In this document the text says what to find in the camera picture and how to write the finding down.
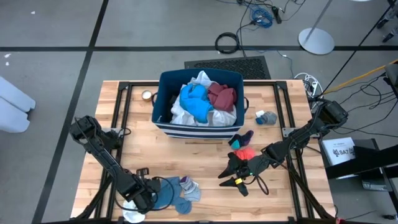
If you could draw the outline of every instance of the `blue towel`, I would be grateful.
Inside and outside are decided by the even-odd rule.
[[[207,89],[203,85],[189,84],[180,92],[181,107],[192,114],[199,123],[207,123],[207,114],[213,106],[207,98]]]
[[[174,189],[174,197],[172,200],[172,205],[175,206],[175,210],[180,213],[180,214],[188,214],[191,212],[192,209],[192,203],[188,200],[185,200],[184,198],[180,197],[182,188],[180,185],[180,178],[179,177],[169,177],[166,178],[170,184],[162,180],[161,182],[161,187],[160,187],[160,192],[157,193],[158,199],[155,203],[155,208],[159,209],[167,204],[169,204],[170,200],[172,199],[172,194],[173,194],[173,189]]]

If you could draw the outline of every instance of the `wooden tabletop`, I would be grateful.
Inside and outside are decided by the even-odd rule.
[[[295,124],[297,127],[302,127],[311,119],[303,83],[300,80],[286,80],[286,82]],[[118,81],[105,81],[101,89],[95,118],[104,128],[111,126],[118,84]],[[125,137],[121,165],[133,173],[136,169],[148,167],[150,177],[189,175],[199,183],[201,189],[201,200],[192,203],[192,211],[188,215],[180,215],[174,206],[170,206],[163,211],[149,212],[146,221],[286,221],[288,216],[295,217],[289,175],[286,170],[281,166],[276,169],[270,167],[261,173],[261,177],[268,185],[269,195],[264,195],[256,182],[248,185],[247,197],[243,197],[236,188],[219,187],[219,183],[229,178],[217,179],[226,168],[227,153],[231,152],[227,141],[167,137],[150,121],[152,105],[150,102],[142,101],[141,93],[144,90],[155,93],[157,86],[135,86],[132,89],[127,119],[127,127],[132,133]],[[239,133],[244,134],[253,130],[254,136],[249,146],[260,154],[260,149],[263,147],[282,140],[279,122],[273,126],[260,126],[254,120],[256,111],[277,112],[274,92],[271,86],[245,86],[244,95],[249,99],[250,107]],[[121,125],[125,96],[126,91],[122,96],[118,126]],[[280,96],[285,123],[289,127],[282,91]],[[314,139],[308,146],[319,149]],[[333,199],[321,155],[305,149],[303,162],[310,190],[322,206],[334,215]],[[94,197],[99,188],[101,172],[102,167],[96,159],[91,154],[86,154],[71,217],[80,214]],[[122,204],[122,197],[116,195]],[[303,216],[307,216],[301,190],[299,196]],[[108,198],[105,198],[103,216],[107,202]],[[117,220],[121,215],[121,210],[115,205],[113,219]]]

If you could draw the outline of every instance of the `red cloth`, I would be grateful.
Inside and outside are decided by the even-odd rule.
[[[244,159],[250,160],[255,155],[254,149],[252,149],[252,147],[246,147],[241,150],[236,150],[236,151],[234,151],[234,153],[242,160],[244,160]]]
[[[208,89],[208,97],[214,108],[228,112],[233,111],[233,105],[236,101],[234,88],[213,83]]]

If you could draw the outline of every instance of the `basket handle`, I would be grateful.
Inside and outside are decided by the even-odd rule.
[[[244,97],[244,99],[246,100],[246,108],[244,109],[244,113],[246,113],[246,111],[249,109],[249,100]]]
[[[156,95],[157,95],[157,93],[154,93],[154,94],[150,97],[150,100],[151,100],[151,102],[152,102],[152,106],[153,106],[153,107],[155,107],[155,100],[154,100],[154,98],[155,98]]]

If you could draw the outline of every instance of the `laundry basket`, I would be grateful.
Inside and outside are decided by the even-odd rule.
[[[232,126],[201,127],[182,124],[171,124],[169,102],[173,96],[178,96],[183,84],[187,84],[191,78],[196,78],[200,71],[205,71],[211,81],[220,85],[228,85],[236,91],[236,121]],[[211,68],[191,68],[164,72],[160,76],[159,89],[154,101],[152,122],[165,134],[176,138],[193,139],[230,139],[244,124],[244,114],[249,107],[249,101],[243,94],[243,78],[236,72]]]

